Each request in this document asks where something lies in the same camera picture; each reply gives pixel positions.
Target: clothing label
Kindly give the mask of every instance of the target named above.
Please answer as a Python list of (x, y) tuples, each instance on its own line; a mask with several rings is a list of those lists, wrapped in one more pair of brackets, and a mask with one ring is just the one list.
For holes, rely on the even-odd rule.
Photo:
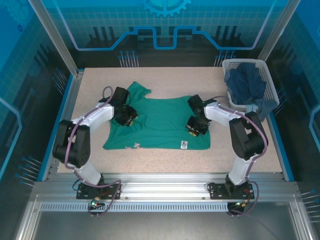
[(187, 141), (181, 141), (181, 149), (187, 149), (188, 148), (188, 142)]

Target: green t-shirt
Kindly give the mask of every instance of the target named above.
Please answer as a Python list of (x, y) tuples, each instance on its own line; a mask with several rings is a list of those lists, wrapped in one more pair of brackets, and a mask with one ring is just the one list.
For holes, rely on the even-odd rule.
[(137, 82), (128, 88), (130, 106), (138, 113), (131, 126), (119, 126), (114, 120), (110, 124), (110, 135), (103, 148), (157, 148), (204, 150), (210, 148), (209, 131), (198, 137), (186, 128), (190, 116), (194, 116), (188, 105), (190, 96), (171, 99), (146, 98), (150, 89)]

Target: speckled tabletop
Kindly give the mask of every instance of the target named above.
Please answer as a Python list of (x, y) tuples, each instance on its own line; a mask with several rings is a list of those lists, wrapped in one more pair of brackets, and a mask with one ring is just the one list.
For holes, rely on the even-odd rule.
[[(128, 88), (138, 82), (151, 89), (147, 98), (169, 99), (199, 94), (203, 99), (226, 96), (222, 67), (140, 67), (86, 68), (76, 99), (72, 119), (91, 110), (102, 98), (105, 86)], [(262, 123), (269, 140), (266, 154), (252, 168), (253, 172), (281, 172), (267, 121)], [(233, 166), (235, 153), (229, 128), (217, 122), (209, 126), (211, 148), (121, 149), (103, 148), (110, 123), (104, 123), (91, 138), (90, 160), (101, 173), (225, 173)], [(63, 164), (58, 173), (69, 173)]]

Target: blue clothing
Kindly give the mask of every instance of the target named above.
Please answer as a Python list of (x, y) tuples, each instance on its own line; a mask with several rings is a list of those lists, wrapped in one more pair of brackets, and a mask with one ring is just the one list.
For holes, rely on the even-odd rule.
[(256, 110), (262, 122), (266, 116), (277, 108), (275, 100), (264, 100), (266, 83), (262, 81), (259, 68), (253, 63), (243, 62), (237, 69), (231, 69), (224, 76), (224, 81), (231, 95), (231, 100), (236, 105), (255, 105), (246, 106), (246, 110)]

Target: gear logo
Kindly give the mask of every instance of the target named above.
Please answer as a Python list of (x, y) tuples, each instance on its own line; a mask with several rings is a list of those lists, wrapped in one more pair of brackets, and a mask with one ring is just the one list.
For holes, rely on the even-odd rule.
[(187, 9), (186, 5), (191, 3), (191, 0), (141, 0), (144, 5), (144, 10), (149, 10), (151, 14), (155, 13), (157, 17), (162, 15), (166, 18), (174, 14), (180, 14), (180, 10)]
[(27, 0), (0, 0), (0, 8), (3, 7), (18, 24), (22, 24), (28, 19), (29, 3)]

